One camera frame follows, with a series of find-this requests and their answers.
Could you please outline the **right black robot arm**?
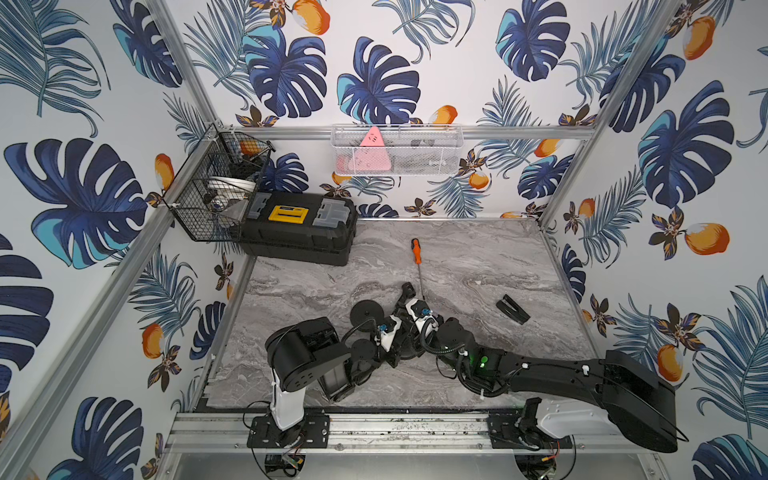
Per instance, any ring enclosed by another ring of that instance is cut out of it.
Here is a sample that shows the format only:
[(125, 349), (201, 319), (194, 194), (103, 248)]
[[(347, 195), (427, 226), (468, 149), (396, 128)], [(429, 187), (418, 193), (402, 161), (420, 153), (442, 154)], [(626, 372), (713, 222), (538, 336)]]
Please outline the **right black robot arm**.
[(412, 323), (422, 349), (447, 360), (460, 384), (478, 396), (531, 392), (590, 404), (626, 439), (655, 452), (675, 453), (685, 438), (677, 428), (675, 389), (623, 352), (587, 360), (535, 358), (479, 345), (455, 318), (439, 322), (422, 310)]

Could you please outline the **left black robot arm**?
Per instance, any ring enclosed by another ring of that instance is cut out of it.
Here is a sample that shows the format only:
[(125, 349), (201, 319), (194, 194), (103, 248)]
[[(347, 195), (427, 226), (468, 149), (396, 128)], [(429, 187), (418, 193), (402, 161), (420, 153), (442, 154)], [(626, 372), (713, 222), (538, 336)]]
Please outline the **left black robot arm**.
[(402, 321), (392, 315), (372, 324), (371, 337), (347, 344), (326, 317), (299, 322), (270, 336), (265, 344), (273, 375), (270, 415), (282, 431), (303, 422), (306, 389), (320, 384), (332, 401), (345, 398), (364, 384), (383, 363)]

